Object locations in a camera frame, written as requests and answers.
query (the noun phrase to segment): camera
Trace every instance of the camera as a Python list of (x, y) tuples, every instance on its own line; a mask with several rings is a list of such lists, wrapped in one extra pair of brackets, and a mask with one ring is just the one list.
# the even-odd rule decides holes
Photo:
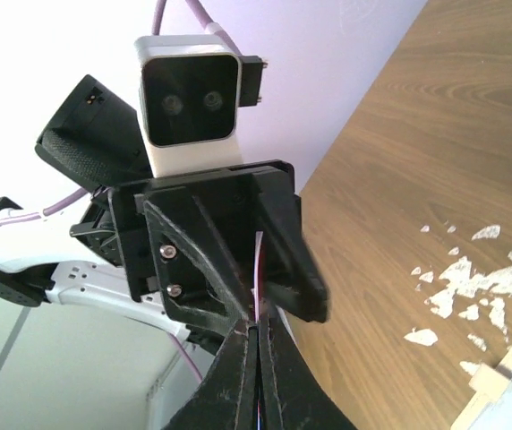
[[(166, 173), (167, 158), (171, 165), (190, 161), (190, 169), (198, 168), (202, 157), (241, 161), (231, 139), (241, 96), (241, 58), (211, 34), (145, 36), (135, 47), (141, 70), (139, 120), (153, 174)], [(207, 144), (209, 149), (201, 148)]]

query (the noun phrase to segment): brown wood grain table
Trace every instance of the brown wood grain table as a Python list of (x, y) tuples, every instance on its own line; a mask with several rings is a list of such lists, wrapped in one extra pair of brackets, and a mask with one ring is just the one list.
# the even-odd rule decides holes
[[(488, 306), (457, 316), (489, 292), (455, 297), (446, 319), (424, 303), (462, 256), (474, 272), (512, 265), (512, 1), (430, 0), (303, 191), (303, 215), (331, 318), (294, 332), (322, 388), (362, 430), (449, 428), (474, 394), (459, 362), (494, 366), (512, 345), (512, 297), (509, 343)], [(491, 224), (497, 239), (471, 240)], [(439, 341), (407, 342), (412, 328)]]

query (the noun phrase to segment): screw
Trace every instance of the screw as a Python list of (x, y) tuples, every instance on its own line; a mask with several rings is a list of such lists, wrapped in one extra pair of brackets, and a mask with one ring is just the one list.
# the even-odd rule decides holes
[(180, 285), (173, 284), (166, 287), (166, 292), (170, 297), (179, 297), (183, 294), (183, 288)]
[(176, 257), (176, 248), (172, 245), (162, 245), (160, 247), (160, 254), (163, 258), (170, 260)]

